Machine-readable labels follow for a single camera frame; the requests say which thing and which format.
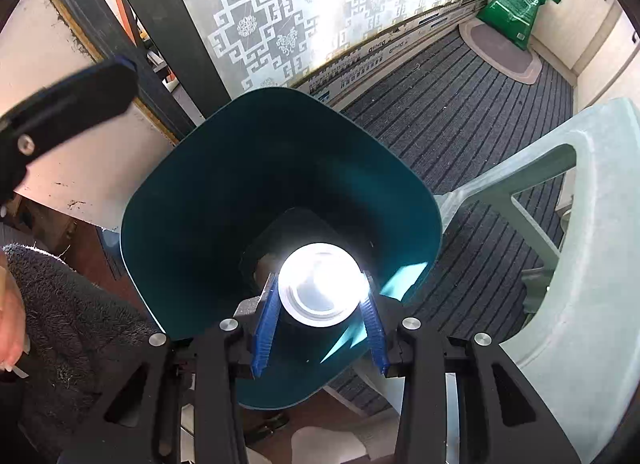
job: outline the gray floor mat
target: gray floor mat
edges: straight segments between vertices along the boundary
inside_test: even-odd
[[[462,22],[458,29],[466,45],[498,72],[525,84],[533,84],[538,79],[542,62],[533,50],[520,50],[478,18]]]
[[[479,58],[458,30],[372,86],[343,114],[386,145],[433,193],[446,193],[509,158],[572,115],[573,89],[543,60],[535,84]],[[561,177],[519,195],[559,245]],[[414,297],[415,315],[444,333],[485,331],[503,341],[524,322],[520,271],[539,266],[522,237],[489,206],[460,209]],[[348,369],[330,383],[368,414],[386,401]]]

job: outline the towel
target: towel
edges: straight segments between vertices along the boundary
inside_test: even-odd
[[[55,256],[18,244],[4,251],[24,300],[30,354],[42,362],[24,383],[20,427],[55,462],[104,385],[159,328]]]

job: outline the green plastic bag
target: green plastic bag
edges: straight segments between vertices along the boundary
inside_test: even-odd
[[[478,19],[495,28],[503,36],[526,50],[536,20],[538,7],[546,0],[491,0],[478,14]]]

